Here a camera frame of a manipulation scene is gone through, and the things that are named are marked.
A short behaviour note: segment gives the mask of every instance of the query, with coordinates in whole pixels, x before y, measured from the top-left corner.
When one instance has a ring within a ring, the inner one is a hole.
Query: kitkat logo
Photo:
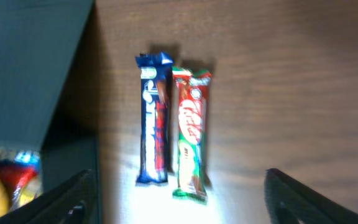
[[[201,139],[201,103],[183,100],[179,105],[179,127],[186,140],[198,144]]]

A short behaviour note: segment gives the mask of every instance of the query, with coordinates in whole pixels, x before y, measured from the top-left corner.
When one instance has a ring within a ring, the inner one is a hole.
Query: chocolate bar
[[[141,54],[136,57],[141,70],[142,134],[140,174],[137,183],[168,181],[169,99],[167,85],[172,78],[172,58],[166,53]]]
[[[175,198],[191,198],[206,203],[203,156],[205,147],[206,104],[211,74],[207,70],[194,73],[174,67],[173,77],[179,87],[178,188]]]

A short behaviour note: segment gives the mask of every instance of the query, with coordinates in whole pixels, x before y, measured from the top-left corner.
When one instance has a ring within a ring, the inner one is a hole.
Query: sealed wrapper end
[[[165,159],[168,154],[169,99],[172,58],[166,53],[140,54],[135,58],[141,70],[142,134],[138,184],[168,181]]]
[[[173,196],[206,203],[202,155],[211,74],[207,70],[193,74],[191,70],[178,67],[174,67],[172,73],[179,88],[179,171],[178,188]]]

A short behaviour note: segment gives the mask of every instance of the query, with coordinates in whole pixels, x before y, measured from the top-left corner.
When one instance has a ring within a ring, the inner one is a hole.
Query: kitkat bar
[[[179,88],[178,188],[175,198],[207,201],[204,187],[203,156],[205,147],[206,105],[211,74],[207,70],[193,73],[174,67],[173,77]]]
[[[138,184],[168,181],[169,99],[172,58],[166,53],[141,54],[135,58],[141,70],[142,134]]]

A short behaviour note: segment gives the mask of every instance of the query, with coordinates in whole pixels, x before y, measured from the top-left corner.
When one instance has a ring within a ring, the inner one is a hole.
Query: dark gray box
[[[0,0],[0,149],[40,151],[44,191],[83,169],[99,174],[97,136],[55,113],[92,5]]]

